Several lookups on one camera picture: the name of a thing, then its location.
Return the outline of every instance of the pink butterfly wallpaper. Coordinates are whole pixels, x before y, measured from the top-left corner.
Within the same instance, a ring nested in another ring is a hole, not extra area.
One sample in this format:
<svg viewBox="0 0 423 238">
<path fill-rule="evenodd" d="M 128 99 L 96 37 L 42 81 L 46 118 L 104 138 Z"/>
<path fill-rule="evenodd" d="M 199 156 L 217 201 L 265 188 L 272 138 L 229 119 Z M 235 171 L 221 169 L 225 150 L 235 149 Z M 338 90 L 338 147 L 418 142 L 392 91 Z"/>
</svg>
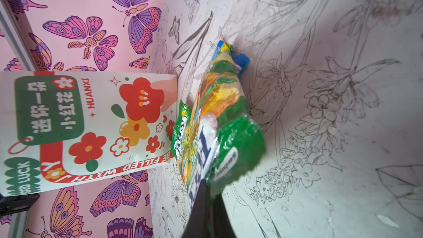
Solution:
<svg viewBox="0 0 423 238">
<path fill-rule="evenodd" d="M 0 232 L 10 221 L 0 219 Z M 120 237 L 151 238 L 147 171 L 40 193 L 25 229 L 25 238 L 111 238 L 120 231 Z"/>
<path fill-rule="evenodd" d="M 148 72 L 165 0 L 8 0 L 41 71 Z M 0 31 L 0 49 L 11 50 Z M 5 71 L 19 71 L 4 55 Z"/>
</svg>

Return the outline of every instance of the green leaf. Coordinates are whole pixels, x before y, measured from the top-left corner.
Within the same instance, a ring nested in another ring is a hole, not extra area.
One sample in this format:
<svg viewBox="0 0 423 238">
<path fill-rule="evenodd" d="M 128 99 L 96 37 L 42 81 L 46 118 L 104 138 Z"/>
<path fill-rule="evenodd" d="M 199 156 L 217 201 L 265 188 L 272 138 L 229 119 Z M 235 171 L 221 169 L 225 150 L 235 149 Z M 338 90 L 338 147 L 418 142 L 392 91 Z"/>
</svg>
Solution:
<svg viewBox="0 0 423 238">
<path fill-rule="evenodd" d="M 85 164 L 88 172 L 93 172 L 98 167 L 98 162 L 96 160 L 88 159 L 87 163 Z"/>
<path fill-rule="evenodd" d="M 112 106 L 112 112 L 114 115 L 118 116 L 119 118 L 122 118 L 122 119 L 125 118 L 124 111 L 122 110 L 121 106 L 118 104 L 114 104 Z"/>
</svg>

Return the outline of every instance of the floral printed card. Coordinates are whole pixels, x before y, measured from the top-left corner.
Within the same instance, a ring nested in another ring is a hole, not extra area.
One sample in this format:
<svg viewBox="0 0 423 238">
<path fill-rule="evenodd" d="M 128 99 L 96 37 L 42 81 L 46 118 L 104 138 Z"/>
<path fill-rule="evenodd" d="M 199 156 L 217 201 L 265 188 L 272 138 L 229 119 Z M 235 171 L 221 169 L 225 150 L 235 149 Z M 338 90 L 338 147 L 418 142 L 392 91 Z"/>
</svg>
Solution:
<svg viewBox="0 0 423 238">
<path fill-rule="evenodd" d="M 173 158 L 176 76 L 2 73 L 5 196 L 116 177 Z"/>
</svg>

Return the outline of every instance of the red flower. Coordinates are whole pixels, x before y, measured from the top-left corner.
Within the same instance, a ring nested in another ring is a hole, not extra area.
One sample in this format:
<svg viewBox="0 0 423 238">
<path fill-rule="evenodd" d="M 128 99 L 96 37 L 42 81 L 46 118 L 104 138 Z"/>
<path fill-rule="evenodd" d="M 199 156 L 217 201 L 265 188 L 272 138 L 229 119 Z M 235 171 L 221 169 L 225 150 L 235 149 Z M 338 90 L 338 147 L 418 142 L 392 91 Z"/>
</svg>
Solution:
<svg viewBox="0 0 423 238">
<path fill-rule="evenodd" d="M 132 85 L 123 84 L 119 87 L 119 93 L 128 103 L 126 113 L 130 119 L 136 121 L 144 118 L 148 123 L 155 123 L 159 119 L 165 93 L 161 89 L 152 89 L 147 79 L 140 77 Z"/>
<path fill-rule="evenodd" d="M 148 139 L 148 145 L 145 149 L 147 150 L 147 152 L 154 153 L 156 151 L 157 147 L 159 147 L 159 146 L 160 146 L 159 138 L 156 135 L 156 136 L 150 137 Z"/>
<path fill-rule="evenodd" d="M 172 141 L 173 129 L 175 127 L 175 122 L 169 120 L 169 124 L 166 126 L 166 136 Z"/>
<path fill-rule="evenodd" d="M 75 164 L 85 164 L 89 159 L 95 160 L 103 155 L 101 148 L 105 143 L 106 137 L 97 137 L 95 133 L 89 132 L 82 136 L 81 142 L 72 144 L 69 154 L 76 156 Z"/>
</svg>

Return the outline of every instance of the white surface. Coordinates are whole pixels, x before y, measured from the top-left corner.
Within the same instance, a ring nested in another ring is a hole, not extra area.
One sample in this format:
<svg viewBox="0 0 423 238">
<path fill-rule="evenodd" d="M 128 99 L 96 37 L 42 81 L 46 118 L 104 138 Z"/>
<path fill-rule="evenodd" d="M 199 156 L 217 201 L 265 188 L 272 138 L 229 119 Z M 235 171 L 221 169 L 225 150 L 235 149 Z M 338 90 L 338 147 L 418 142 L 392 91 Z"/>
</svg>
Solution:
<svg viewBox="0 0 423 238">
<path fill-rule="evenodd" d="M 220 29 L 252 61 L 241 82 L 268 150 L 223 193 L 237 237 L 422 237 L 422 2 L 166 1 L 151 59 L 180 73 L 179 98 L 192 103 Z M 311 99 L 318 84 L 337 87 L 335 104 Z M 188 220 L 178 177 L 176 165 L 149 170 L 158 237 L 180 237 Z"/>
</svg>

